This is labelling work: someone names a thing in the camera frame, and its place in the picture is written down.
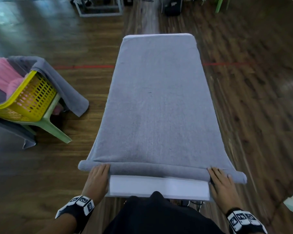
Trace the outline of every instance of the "yellow basket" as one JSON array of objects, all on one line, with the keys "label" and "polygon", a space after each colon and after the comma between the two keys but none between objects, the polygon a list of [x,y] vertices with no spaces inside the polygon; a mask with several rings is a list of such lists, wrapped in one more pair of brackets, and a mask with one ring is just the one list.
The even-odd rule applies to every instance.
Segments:
[{"label": "yellow basket", "polygon": [[40,121],[55,95],[51,83],[32,70],[12,96],[0,104],[0,118],[15,122]]}]

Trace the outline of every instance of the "black shirt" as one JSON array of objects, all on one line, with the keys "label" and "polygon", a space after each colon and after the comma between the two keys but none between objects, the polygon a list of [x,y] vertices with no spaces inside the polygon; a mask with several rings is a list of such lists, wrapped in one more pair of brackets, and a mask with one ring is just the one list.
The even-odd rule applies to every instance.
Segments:
[{"label": "black shirt", "polygon": [[103,234],[223,234],[209,218],[195,209],[178,206],[160,192],[149,198],[131,196]]}]

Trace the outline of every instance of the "person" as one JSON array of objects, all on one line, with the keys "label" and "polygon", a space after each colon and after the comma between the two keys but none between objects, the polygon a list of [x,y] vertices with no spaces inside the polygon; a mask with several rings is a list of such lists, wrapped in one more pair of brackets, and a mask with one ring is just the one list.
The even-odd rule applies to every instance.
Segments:
[{"label": "person", "polygon": [[[108,187],[110,165],[94,167],[89,173],[81,196],[74,197],[59,209],[56,219],[37,234],[81,233],[94,207],[100,203]],[[210,168],[211,194],[230,224],[230,233],[263,234],[265,227],[250,213],[242,210],[234,182],[230,175],[218,168]],[[178,206],[155,191],[149,198],[131,196],[103,234],[220,234],[220,228],[195,209]]]}]

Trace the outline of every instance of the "gray cloth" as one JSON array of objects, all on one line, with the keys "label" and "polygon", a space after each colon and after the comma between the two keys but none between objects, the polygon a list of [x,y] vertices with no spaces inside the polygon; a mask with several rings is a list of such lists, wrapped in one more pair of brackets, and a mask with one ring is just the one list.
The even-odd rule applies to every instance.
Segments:
[{"label": "gray cloth", "polygon": [[[88,109],[89,101],[67,83],[43,58],[35,56],[11,56],[7,60],[23,77],[31,70],[36,70],[46,77],[61,95],[66,106],[78,117]],[[0,102],[2,102],[2,99],[5,101],[5,98],[6,94],[0,90]],[[24,148],[29,148],[36,144],[34,135],[19,124],[0,118],[0,127],[24,138]]]},{"label": "gray cloth", "polygon": [[246,183],[225,152],[192,35],[123,39],[98,135],[78,168],[101,163],[112,175],[202,181],[215,166]]},{"label": "gray cloth", "polygon": [[46,77],[63,98],[66,106],[78,117],[89,107],[89,101],[79,94],[66,80],[41,57],[11,56],[10,65],[22,76],[36,70]]}]

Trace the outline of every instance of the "hand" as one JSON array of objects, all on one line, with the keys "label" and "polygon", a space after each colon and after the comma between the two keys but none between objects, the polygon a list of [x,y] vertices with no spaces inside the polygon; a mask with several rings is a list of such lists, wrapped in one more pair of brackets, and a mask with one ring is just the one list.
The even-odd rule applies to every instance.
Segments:
[{"label": "hand", "polygon": [[230,175],[226,175],[218,168],[207,169],[214,184],[211,185],[211,194],[223,214],[232,209],[242,209],[236,187]]},{"label": "hand", "polygon": [[108,192],[108,171],[110,164],[102,164],[93,167],[89,173],[82,195],[93,200],[94,205],[98,205]]}]

